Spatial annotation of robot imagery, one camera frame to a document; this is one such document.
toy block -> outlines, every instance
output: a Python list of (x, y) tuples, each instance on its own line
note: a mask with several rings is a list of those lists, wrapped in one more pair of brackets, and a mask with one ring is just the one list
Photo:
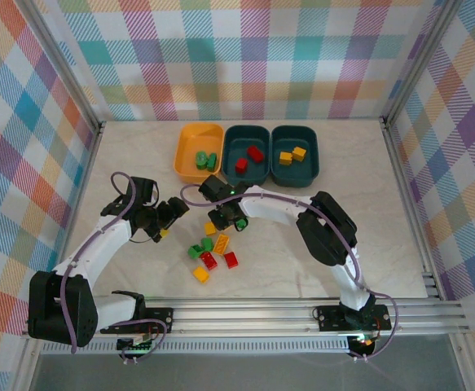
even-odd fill
[(246, 174), (247, 168), (248, 168), (248, 161), (245, 158), (240, 157), (237, 160), (237, 163), (235, 163), (235, 172), (243, 175), (243, 174)]
[(201, 260), (203, 261), (208, 270), (212, 270), (218, 265), (213, 255), (210, 254), (208, 251), (201, 254)]
[(290, 165), (292, 163), (292, 154), (291, 152), (281, 152), (279, 157), (279, 163), (282, 165)]
[(208, 162), (206, 164), (206, 169), (212, 173), (215, 171), (215, 165), (218, 162), (218, 156), (215, 153), (210, 153), (210, 157), (208, 158)]
[(200, 255), (204, 252), (203, 248), (198, 244), (194, 244), (188, 249), (188, 255), (191, 259), (199, 258)]
[(303, 161), (306, 156), (306, 150), (304, 148), (295, 147), (292, 152), (293, 159), (297, 161)]
[(217, 232), (215, 225), (212, 222), (205, 223), (205, 234), (207, 236), (213, 235)]
[(206, 281), (208, 281), (210, 278), (209, 272), (203, 269), (202, 266), (196, 268), (192, 274), (199, 280), (200, 283), (206, 283)]
[(264, 153), (256, 146), (252, 145), (248, 147), (246, 152), (255, 163), (262, 163), (264, 161)]
[(208, 157), (206, 156), (206, 152), (199, 151), (196, 153), (196, 167), (197, 169), (206, 169), (208, 165)]
[(201, 239), (201, 247), (205, 251), (212, 251), (213, 250), (213, 241), (210, 238), (203, 238)]
[(237, 258), (235, 257), (235, 254), (233, 251), (231, 253), (224, 254), (224, 259), (227, 262), (228, 269), (231, 269), (232, 267), (236, 267), (239, 265), (239, 262), (237, 261)]
[(220, 234), (218, 241), (215, 242), (215, 246), (213, 246), (213, 252), (217, 255), (223, 255), (224, 250), (227, 249), (228, 243), (230, 243), (230, 238), (226, 235)]

purple cable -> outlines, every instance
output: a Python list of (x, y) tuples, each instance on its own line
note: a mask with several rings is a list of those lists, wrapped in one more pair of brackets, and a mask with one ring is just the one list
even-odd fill
[(121, 175), (127, 178), (129, 180), (130, 187), (132, 187), (132, 197), (130, 197), (129, 204), (126, 205), (126, 207), (121, 211), (121, 213), (118, 214), (115, 218), (113, 218), (109, 223), (105, 224), (104, 226), (101, 227), (99, 231), (96, 231), (94, 234), (92, 234), (90, 238), (87, 239), (87, 241), (76, 251), (76, 255), (68, 264), (67, 269), (64, 272), (64, 277), (61, 279), (61, 284), (59, 286), (59, 303), (61, 304), (61, 310), (64, 313), (65, 325), (67, 326), (68, 334), (71, 338), (71, 346), (72, 346), (71, 353), (72, 354), (76, 353), (77, 339), (76, 339), (76, 331), (74, 330), (74, 326), (73, 326), (73, 321), (71, 320), (71, 316), (68, 312), (67, 299), (65, 298), (65, 288), (67, 286), (68, 276), (70, 275), (71, 270), (75, 267), (77, 262), (80, 260), (80, 257), (83, 254), (83, 252), (87, 250), (90, 244), (92, 244), (98, 238), (98, 236), (103, 234), (108, 228), (110, 228), (111, 226), (119, 222), (121, 218), (125, 216), (125, 213), (127, 213), (129, 209), (132, 207), (132, 204), (134, 203), (134, 200), (136, 198), (136, 186), (134, 184), (134, 181), (129, 175), (122, 173), (121, 171), (116, 171), (110, 177), (110, 182), (114, 186), (116, 191), (122, 194), (120, 190), (117, 188), (116, 184), (114, 183), (114, 177), (116, 177), (117, 175)]
[(161, 339), (159, 340), (159, 342), (157, 344), (154, 345), (154, 347), (152, 349), (150, 349), (148, 352), (146, 352), (143, 356), (141, 356), (140, 358), (127, 358), (125, 356), (125, 349), (123, 349), (121, 351), (121, 358), (123, 358), (123, 361), (124, 363), (133, 363), (133, 364), (137, 364), (138, 362), (140, 361), (143, 361), (143, 360), (146, 360), (148, 357), (150, 357), (150, 355), (152, 353), (154, 353), (154, 351), (156, 351), (157, 349), (159, 349), (159, 347), (163, 344), (163, 341), (165, 340), (165, 337), (166, 337), (166, 323), (159, 320), (159, 319), (139, 319), (139, 320), (126, 320), (124, 322), (118, 322), (118, 323), (114, 323), (111, 327), (115, 327), (115, 326), (127, 326), (127, 325), (130, 325), (130, 324), (139, 324), (139, 323), (157, 323), (159, 324), (161, 327), (163, 327), (163, 336), (161, 337)]
[(237, 200), (239, 198), (245, 198), (245, 197), (260, 197), (260, 198), (271, 198), (271, 199), (274, 199), (274, 200), (280, 200), (280, 201), (284, 201), (284, 202), (288, 202), (289, 204), (295, 204), (296, 206), (301, 206), (302, 208), (307, 208), (309, 209), (310, 211), (314, 212), (315, 214), (317, 214), (317, 216), (319, 216), (320, 218), (322, 218), (326, 224), (328, 224), (333, 232), (335, 232), (335, 235), (338, 237), (338, 239), (340, 240), (340, 242), (342, 243), (342, 245), (345, 247), (346, 251), (348, 252), (348, 254), (350, 255), (351, 257), (351, 261), (353, 262), (353, 265), (354, 265), (354, 273), (355, 273), (355, 276), (351, 275), (351, 272), (349, 270), (349, 268), (345, 268), (348, 276), (353, 280), (353, 282), (355, 283), (355, 285), (357, 287), (359, 287), (360, 289), (364, 289), (366, 290), (367, 292), (370, 292), (371, 294), (373, 294), (374, 296), (379, 296), (379, 297), (384, 297), (385, 299), (388, 299), (389, 301), (391, 301), (391, 304), (393, 305), (394, 307), (394, 326), (393, 326), (393, 330), (391, 330), (391, 333), (389, 334), (389, 337), (387, 339), (387, 341), (382, 345), (382, 347), (380, 349), (378, 349), (375, 353), (371, 354), (370, 357), (376, 357), (377, 355), (379, 355), (380, 353), (382, 353), (387, 347), (388, 345), (391, 343), (391, 341), (393, 340), (394, 338), (394, 334), (396, 333), (397, 331), (397, 328), (398, 328), (398, 307), (397, 307), (397, 303), (396, 301), (389, 295), (386, 295), (385, 293), (378, 293), (378, 292), (374, 292), (372, 291), (371, 289), (369, 288), (366, 288), (362, 283), (360, 283), (358, 280), (360, 279), (360, 266), (358, 264), (358, 260), (357, 260), (357, 257), (354, 255), (353, 253), (353, 249), (351, 248), (351, 246), (348, 244), (347, 240), (344, 238), (344, 236), (342, 235), (342, 233), (338, 230), (338, 228), (336, 228), (335, 224), (333, 224), (333, 222), (324, 214), (322, 213), (320, 210), (318, 210), (316, 207), (314, 206), (311, 206), (310, 204), (307, 204), (305, 202), (301, 202), (301, 201), (296, 201), (292, 198), (289, 198), (289, 197), (285, 197), (283, 195), (277, 195), (277, 194), (269, 194), (269, 193), (244, 193), (244, 194), (237, 194), (237, 195), (232, 195), (224, 200), (220, 200), (220, 201), (217, 201), (217, 202), (192, 202), (190, 200), (187, 200), (187, 198), (184, 196), (184, 191), (186, 189), (189, 189), (189, 188), (192, 188), (192, 187), (199, 187), (200, 185), (197, 185), (197, 184), (190, 184), (190, 185), (186, 185), (184, 186), (181, 191), (179, 192), (179, 196), (181, 197), (181, 199), (185, 202), (185, 204), (188, 204), (190, 206), (196, 206), (196, 207), (201, 207), (201, 208), (208, 208), (208, 207), (212, 207), (212, 206), (217, 206), (217, 205), (220, 205), (220, 204), (224, 204), (225, 202), (228, 202), (228, 201), (232, 201), (232, 200)]

